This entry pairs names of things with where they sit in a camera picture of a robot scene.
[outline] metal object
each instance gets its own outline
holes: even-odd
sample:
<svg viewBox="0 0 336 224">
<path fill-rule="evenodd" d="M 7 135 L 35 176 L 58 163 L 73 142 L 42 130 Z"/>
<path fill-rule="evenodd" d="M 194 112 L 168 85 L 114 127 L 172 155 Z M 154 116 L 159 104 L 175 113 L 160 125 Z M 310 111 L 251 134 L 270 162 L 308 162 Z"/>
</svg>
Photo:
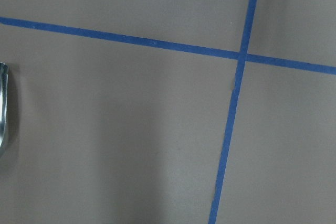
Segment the metal object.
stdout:
<svg viewBox="0 0 336 224">
<path fill-rule="evenodd" d="M 8 66 L 0 63 L 0 156 L 5 151 L 8 142 L 7 134 L 7 84 Z"/>
</svg>

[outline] gray floor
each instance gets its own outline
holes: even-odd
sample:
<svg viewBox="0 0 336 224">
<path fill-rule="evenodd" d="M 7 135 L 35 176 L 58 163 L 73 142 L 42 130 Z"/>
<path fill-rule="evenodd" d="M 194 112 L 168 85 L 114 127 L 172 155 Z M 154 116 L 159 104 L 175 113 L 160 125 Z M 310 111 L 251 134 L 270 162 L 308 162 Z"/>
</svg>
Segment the gray floor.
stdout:
<svg viewBox="0 0 336 224">
<path fill-rule="evenodd" d="M 248 0 L 0 0 L 238 51 Z M 336 66 L 335 0 L 258 0 L 249 53 Z M 0 222 L 207 223 L 236 60 L 0 25 Z M 334 223 L 335 76 L 247 63 L 217 223 Z"/>
</svg>

